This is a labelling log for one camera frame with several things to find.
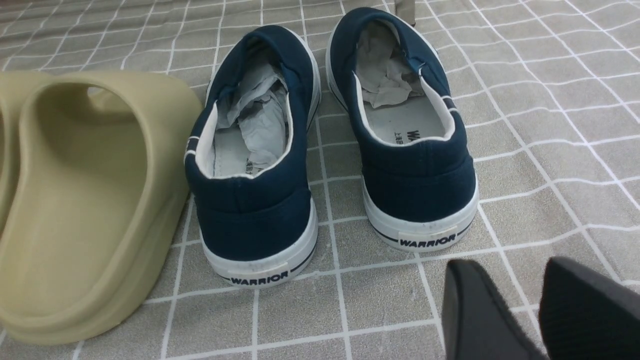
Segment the khaki slipper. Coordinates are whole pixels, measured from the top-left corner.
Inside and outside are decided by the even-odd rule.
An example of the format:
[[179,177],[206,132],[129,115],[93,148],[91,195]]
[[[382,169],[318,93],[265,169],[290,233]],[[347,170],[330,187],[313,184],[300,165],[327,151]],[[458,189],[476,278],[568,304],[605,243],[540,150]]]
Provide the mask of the khaki slipper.
[[27,96],[49,76],[31,71],[0,72],[0,234],[13,202],[20,171],[20,110]]
[[202,110],[182,81],[79,72],[20,117],[20,179],[0,240],[0,322],[16,340],[85,340],[155,284],[188,195],[183,155]]

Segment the white grid lines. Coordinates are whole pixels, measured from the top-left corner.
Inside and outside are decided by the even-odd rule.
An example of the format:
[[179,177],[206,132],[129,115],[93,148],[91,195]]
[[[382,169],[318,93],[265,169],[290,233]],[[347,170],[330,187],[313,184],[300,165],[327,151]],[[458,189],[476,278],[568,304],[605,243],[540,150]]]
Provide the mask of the white grid lines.
[[[44,23],[45,23],[45,22],[47,22],[47,20],[49,20],[49,18],[50,18],[51,16],[53,16],[53,14],[55,14],[55,13],[56,13],[56,11],[57,11],[57,10],[58,10],[58,8],[62,5],[62,3],[63,3],[63,2],[64,2],[64,0],[60,0],[60,2],[58,3],[58,5],[56,5],[56,7],[54,7],[54,8],[53,8],[53,11],[51,12],[51,14],[49,14],[49,16],[45,17],[45,18],[44,18],[44,20],[42,20],[42,22],[40,23],[40,26],[39,26],[37,29],[33,30],[33,32],[31,33],[31,36],[29,37],[29,39],[28,39],[28,40],[27,40],[27,41],[26,41],[26,42],[25,42],[25,43],[20,47],[20,50],[18,50],[18,51],[17,51],[17,53],[19,53],[19,52],[21,52],[22,50],[24,50],[24,49],[25,49],[25,48],[26,48],[26,47],[31,43],[31,41],[32,41],[33,37],[36,35],[36,33],[38,33],[38,31],[39,31],[40,29],[42,29],[42,27],[44,26]],[[9,63],[11,62],[11,59],[12,59],[12,58],[11,58],[11,57],[9,57],[9,58],[6,60],[6,63],[4,63],[4,65],[3,65],[3,67],[2,67],[2,71],[6,71],[7,65],[9,65]]]
[[[191,225],[191,213],[193,212],[193,207],[195,206],[195,202],[193,200],[193,196],[189,200],[189,205],[187,208],[187,214],[184,222],[184,229],[182,230],[182,243],[187,241],[187,234],[189,233],[189,226]],[[186,247],[180,248],[180,255],[178,257],[178,267],[175,273],[175,284],[173,285],[173,299],[171,301],[171,307],[169,308],[169,315],[166,320],[166,328],[164,329],[164,337],[162,341],[162,349],[160,353],[160,359],[166,359],[166,353],[169,347],[169,336],[171,334],[171,326],[173,324],[173,316],[175,314],[175,307],[177,305],[177,297],[180,292],[180,279],[182,278],[182,262],[184,260],[184,251]]]
[[333,267],[336,271],[335,274],[335,280],[336,280],[336,286],[338,288],[338,301],[340,304],[340,318],[342,320],[342,331],[344,333],[344,348],[345,348],[345,352],[346,352],[346,358],[347,360],[351,360],[352,359],[352,355],[351,355],[351,341],[349,339],[349,324],[347,321],[347,310],[346,310],[346,306],[344,304],[344,292],[342,290],[342,276],[340,275],[340,272],[338,271],[340,269],[340,261],[339,261],[339,255],[338,255],[338,245],[335,241],[335,227],[333,226],[333,214],[332,214],[332,209],[331,209],[331,200],[330,200],[330,196],[329,196],[329,185],[327,183],[327,175],[326,175],[326,166],[324,164],[324,151],[323,151],[323,146],[322,146],[322,136],[321,136],[321,132],[320,132],[320,121],[319,121],[319,117],[318,119],[316,119],[316,133],[317,133],[317,141],[318,141],[318,147],[319,147],[319,153],[320,153],[320,168],[321,168],[321,172],[322,172],[322,178],[324,181],[324,201],[326,203],[326,212],[327,212],[327,219],[328,219],[328,225],[329,225],[329,234],[331,237],[331,248],[332,248],[332,254],[333,254]]
[[[474,6],[474,8],[476,8],[479,12],[479,8],[476,6],[476,4],[473,2],[473,0],[470,0],[471,4]],[[491,23],[486,19],[486,17],[484,17],[484,15],[481,13],[481,16],[483,17],[483,19],[487,22],[487,24],[489,24],[489,27],[491,27]],[[502,35],[496,31],[495,29],[493,29],[494,32],[499,36],[502,37]],[[522,61],[522,57],[520,56],[520,54],[518,53],[518,51],[509,43],[509,46],[512,48],[512,50],[514,51],[514,53],[516,54],[516,56],[518,57],[518,59],[520,61]],[[527,69],[527,71],[529,71],[532,76],[534,76],[536,79],[537,77],[535,76],[535,74],[533,72],[531,72],[529,70],[529,68],[527,67],[526,64],[523,63],[523,66]],[[481,82],[481,84],[483,85],[483,87],[486,87],[484,85],[484,81],[481,79],[480,75],[477,73],[477,71],[475,70],[475,67],[472,66],[472,69],[474,70],[474,73],[476,74],[478,80]],[[558,108],[562,108],[560,106],[560,104],[557,102],[556,98],[554,97],[553,93],[551,91],[549,91],[547,89],[547,91],[549,92],[551,98],[554,100],[554,102],[556,103],[556,106]],[[495,107],[495,109],[499,112],[502,113],[502,111],[500,110],[500,108],[498,107],[497,103],[495,102],[495,99],[493,98],[493,96],[491,95],[491,93],[489,91],[487,91],[487,93],[490,96],[490,99]],[[565,208],[565,210],[567,211],[567,213],[569,214],[569,216],[572,218],[573,222],[578,226],[581,227],[582,223],[581,221],[578,219],[577,215],[575,214],[575,212],[573,211],[573,209],[571,207],[569,207],[569,204],[567,203],[567,201],[564,199],[564,197],[562,196],[562,194],[560,193],[560,191],[557,189],[557,187],[555,186],[555,184],[551,181],[551,179],[549,178],[549,175],[547,174],[547,172],[544,170],[544,168],[540,165],[540,163],[538,162],[538,160],[533,156],[533,154],[531,153],[531,151],[525,146],[524,141],[522,140],[522,138],[520,137],[520,135],[515,131],[515,129],[513,128],[513,126],[510,124],[509,120],[504,116],[504,114],[501,114],[504,117],[504,121],[507,124],[507,126],[509,127],[509,130],[513,133],[513,135],[515,136],[515,138],[518,140],[518,143],[520,143],[520,146],[525,148],[525,152],[527,153],[528,157],[533,161],[533,163],[535,164],[536,168],[538,169],[538,171],[540,172],[540,174],[544,177],[545,182],[547,184],[549,184],[549,186],[551,187],[553,193],[556,195],[556,197],[558,198],[558,200],[560,201],[560,203],[563,205],[563,207]],[[568,122],[572,124],[571,119],[569,119],[568,116],[565,117],[567,118]],[[586,142],[586,140],[584,139],[584,137],[582,136],[582,134],[580,134],[577,131],[577,128],[575,128],[574,126],[574,130],[576,130],[576,132],[580,135],[580,137],[582,138],[583,142]],[[585,239],[587,240],[587,242],[589,243],[589,246],[591,246],[591,248],[593,249],[594,253],[596,254],[596,256],[598,257],[598,259],[600,260],[600,262],[603,264],[604,268],[607,270],[607,273],[609,274],[609,276],[611,276],[612,279],[616,280],[616,281],[620,281],[620,277],[618,276],[618,274],[613,270],[613,267],[611,266],[611,264],[609,264],[609,261],[606,259],[606,257],[602,254],[602,252],[600,251],[600,249],[597,247],[596,243],[593,241],[593,239],[591,239],[591,236],[586,232],[586,231],[582,231],[582,235],[585,237]]]

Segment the black stripe on sole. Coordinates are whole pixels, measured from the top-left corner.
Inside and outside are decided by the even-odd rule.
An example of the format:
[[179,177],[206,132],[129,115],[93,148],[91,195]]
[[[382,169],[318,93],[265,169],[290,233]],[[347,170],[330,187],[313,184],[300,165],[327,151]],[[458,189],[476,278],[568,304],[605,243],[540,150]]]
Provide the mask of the black stripe on sole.
[[302,265],[304,265],[307,261],[309,261],[309,259],[311,258],[311,256],[313,256],[314,252],[316,252],[316,247],[318,246],[318,241],[316,240],[316,244],[314,245],[314,248],[311,249],[311,252],[309,253],[309,255],[307,255],[307,257],[296,267],[294,267],[293,269],[291,269],[291,272],[295,272],[297,269],[299,269]]
[[[458,234],[456,234],[456,236],[460,236],[460,235],[462,235],[465,231],[469,230],[469,227],[471,227],[471,224],[473,224],[473,223],[474,223],[474,219],[475,219],[475,217],[474,217],[473,219],[471,219],[471,222],[469,223],[469,225],[467,225],[467,227],[465,227],[464,229],[462,229],[462,231],[460,231]],[[383,236],[384,238],[389,239],[389,240],[393,241],[394,243],[397,243],[397,242],[398,242],[398,240],[397,240],[397,239],[390,238],[389,236],[384,235],[383,233],[381,233],[381,232],[380,232],[380,230],[376,229],[376,227],[375,227],[375,226],[373,226],[373,224],[371,224],[371,227],[373,227],[373,229],[376,231],[376,233],[380,234],[380,236]]]
[[464,233],[465,231],[469,230],[469,227],[471,227],[471,224],[473,224],[473,223],[474,223],[474,219],[475,219],[475,218],[476,218],[476,217],[474,217],[473,219],[471,219],[471,222],[469,223],[469,225],[467,225],[467,227],[466,227],[466,228],[462,229],[462,231],[460,231],[458,234],[456,234],[456,236],[460,236],[460,235],[462,235],[462,233]]
[[[318,246],[318,242],[316,240],[316,244],[314,245],[314,248],[311,249],[311,252],[309,253],[309,255],[307,255],[307,257],[300,263],[298,264],[296,267],[292,268],[291,270],[289,270],[290,273],[295,272],[297,269],[299,269],[301,266],[303,266],[304,264],[307,263],[307,261],[309,261],[309,259],[311,259],[311,257],[314,255],[314,253],[316,252],[316,247]],[[216,273],[218,276],[220,276],[221,278],[223,278],[224,280],[227,281],[231,281],[230,277],[224,277],[218,273]]]

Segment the heel label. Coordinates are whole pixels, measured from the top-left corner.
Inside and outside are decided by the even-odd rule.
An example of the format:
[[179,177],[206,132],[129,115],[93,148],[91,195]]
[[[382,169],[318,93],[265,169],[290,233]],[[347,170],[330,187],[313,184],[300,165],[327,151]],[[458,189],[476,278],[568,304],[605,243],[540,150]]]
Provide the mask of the heel label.
[[398,244],[404,247],[428,248],[439,247],[450,242],[455,242],[458,234],[457,226],[436,234],[413,234],[398,232]]
[[272,282],[278,282],[282,279],[289,277],[289,271],[284,271],[280,274],[274,274],[267,277],[260,277],[258,279],[241,279],[238,277],[231,277],[229,280],[232,284],[236,285],[266,285]]

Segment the shoe insole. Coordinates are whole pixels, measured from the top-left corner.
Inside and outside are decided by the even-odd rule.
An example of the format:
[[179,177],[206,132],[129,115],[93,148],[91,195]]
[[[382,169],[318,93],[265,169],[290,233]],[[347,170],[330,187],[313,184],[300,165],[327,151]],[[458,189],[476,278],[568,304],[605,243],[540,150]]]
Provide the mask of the shoe insole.
[[31,164],[12,211],[12,236],[22,241],[8,243],[14,256],[0,273],[11,273],[11,307],[37,309],[33,316],[66,309],[104,275],[135,221],[147,176],[133,111],[109,92],[89,96],[77,87],[53,86],[42,95],[23,144]]
[[394,106],[374,109],[364,103],[373,132],[388,143],[406,144],[429,136],[444,136],[440,117],[426,96],[410,97]]
[[215,176],[237,174],[256,175],[262,169],[249,161],[251,152],[247,148],[240,127],[235,124],[228,129],[216,131],[214,138]]

